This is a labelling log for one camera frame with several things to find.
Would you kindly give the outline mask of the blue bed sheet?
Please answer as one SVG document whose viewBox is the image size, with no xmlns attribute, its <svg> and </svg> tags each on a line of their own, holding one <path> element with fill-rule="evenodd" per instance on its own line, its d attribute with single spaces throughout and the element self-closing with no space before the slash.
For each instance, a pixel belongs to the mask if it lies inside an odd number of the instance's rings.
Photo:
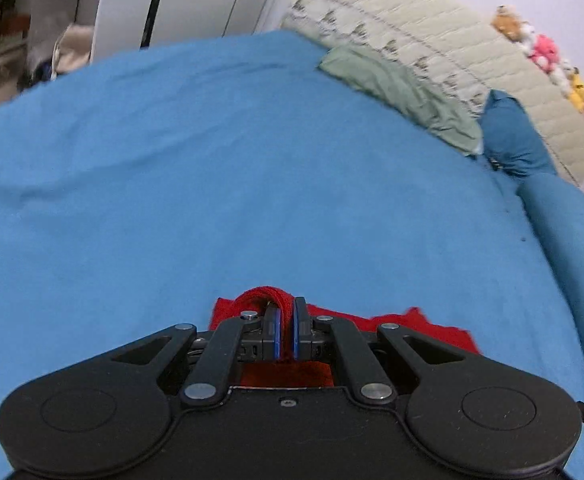
<svg viewBox="0 0 584 480">
<path fill-rule="evenodd" d="M 0 403 L 261 285 L 365 318 L 417 307 L 584 401 L 584 310 L 519 180 L 323 55 L 293 32 L 173 44 L 0 106 Z"/>
</svg>

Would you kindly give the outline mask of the cream quilted headboard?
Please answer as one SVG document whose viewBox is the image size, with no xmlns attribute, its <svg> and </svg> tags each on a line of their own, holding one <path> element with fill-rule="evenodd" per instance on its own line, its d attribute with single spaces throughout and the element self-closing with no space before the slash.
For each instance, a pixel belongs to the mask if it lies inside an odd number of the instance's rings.
<svg viewBox="0 0 584 480">
<path fill-rule="evenodd" d="M 324 47 L 359 44 L 409 65 L 472 115 L 490 91 L 509 93 L 560 176 L 584 183 L 584 117 L 519 47 L 456 0 L 291 0 L 281 25 Z"/>
</svg>

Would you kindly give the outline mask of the red knit sweater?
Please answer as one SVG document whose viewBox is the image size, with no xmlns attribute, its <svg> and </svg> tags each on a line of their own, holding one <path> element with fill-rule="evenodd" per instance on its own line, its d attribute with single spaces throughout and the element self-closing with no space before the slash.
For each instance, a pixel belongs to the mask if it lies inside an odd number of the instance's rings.
<svg viewBox="0 0 584 480">
<path fill-rule="evenodd" d="M 214 330 L 221 322 L 234 318 L 243 311 L 251 310 L 264 314 L 270 307 L 277 310 L 280 318 L 282 358 L 276 361 L 256 361 L 244 364 L 241 367 L 241 377 L 237 379 L 237 385 L 252 388 L 332 387 L 334 382 L 329 365 L 293 359 L 293 296 L 282 289 L 260 286 L 249 289 L 234 299 L 219 298 L 211 313 L 209 327 Z M 347 318 L 362 332 L 372 332 L 383 323 L 396 323 L 419 334 L 450 344 L 452 347 L 474 354 L 480 352 L 469 332 L 454 326 L 432 324 L 417 307 L 411 307 L 402 314 L 390 313 L 374 318 L 333 312 L 314 304 L 308 307 L 308 312 L 312 316 L 333 314 L 338 318 Z"/>
</svg>

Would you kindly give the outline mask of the blue duvet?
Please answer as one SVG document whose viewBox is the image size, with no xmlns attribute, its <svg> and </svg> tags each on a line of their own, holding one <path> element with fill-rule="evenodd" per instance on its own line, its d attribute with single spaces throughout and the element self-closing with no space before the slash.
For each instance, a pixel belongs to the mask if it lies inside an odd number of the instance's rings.
<svg viewBox="0 0 584 480">
<path fill-rule="evenodd" d="M 584 349 L 584 193 L 552 174 L 534 174 L 518 194 L 572 309 Z"/>
</svg>

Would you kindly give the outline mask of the green pillow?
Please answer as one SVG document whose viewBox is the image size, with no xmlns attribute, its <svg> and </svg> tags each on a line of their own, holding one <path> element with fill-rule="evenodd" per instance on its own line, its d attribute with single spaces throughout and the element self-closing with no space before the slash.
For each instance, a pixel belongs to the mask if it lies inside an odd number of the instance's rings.
<svg viewBox="0 0 584 480">
<path fill-rule="evenodd" d="M 366 47 L 339 46 L 321 58 L 318 68 L 395 108 L 461 154 L 483 153 L 483 131 L 467 107 L 410 67 Z"/>
</svg>

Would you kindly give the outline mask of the dark blue pillow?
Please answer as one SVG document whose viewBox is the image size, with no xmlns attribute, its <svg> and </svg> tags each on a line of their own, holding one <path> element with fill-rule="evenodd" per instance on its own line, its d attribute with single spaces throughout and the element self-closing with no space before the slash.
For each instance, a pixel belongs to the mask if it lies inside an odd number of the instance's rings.
<svg viewBox="0 0 584 480">
<path fill-rule="evenodd" d="M 490 90 L 482 114 L 484 155 L 510 174 L 558 174 L 542 137 L 523 106 L 507 92 Z"/>
</svg>

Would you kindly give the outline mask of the row of plush toys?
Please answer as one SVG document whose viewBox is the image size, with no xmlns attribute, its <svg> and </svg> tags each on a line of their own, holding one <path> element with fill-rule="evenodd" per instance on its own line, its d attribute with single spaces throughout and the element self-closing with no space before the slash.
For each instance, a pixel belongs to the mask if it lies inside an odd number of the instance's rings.
<svg viewBox="0 0 584 480">
<path fill-rule="evenodd" d="M 498 6 L 490 24 L 516 44 L 525 58 L 534 63 L 584 117 L 584 80 L 580 70 L 561 54 L 553 39 L 536 32 L 530 22 L 506 4 Z"/>
</svg>

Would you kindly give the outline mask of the white wardrobe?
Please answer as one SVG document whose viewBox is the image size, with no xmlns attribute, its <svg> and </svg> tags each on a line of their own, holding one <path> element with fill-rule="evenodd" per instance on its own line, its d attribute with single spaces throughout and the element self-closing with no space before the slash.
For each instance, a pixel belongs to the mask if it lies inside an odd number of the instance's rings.
<svg viewBox="0 0 584 480">
<path fill-rule="evenodd" d="M 273 0 L 100 0 L 92 60 L 191 39 L 248 35 Z"/>
</svg>

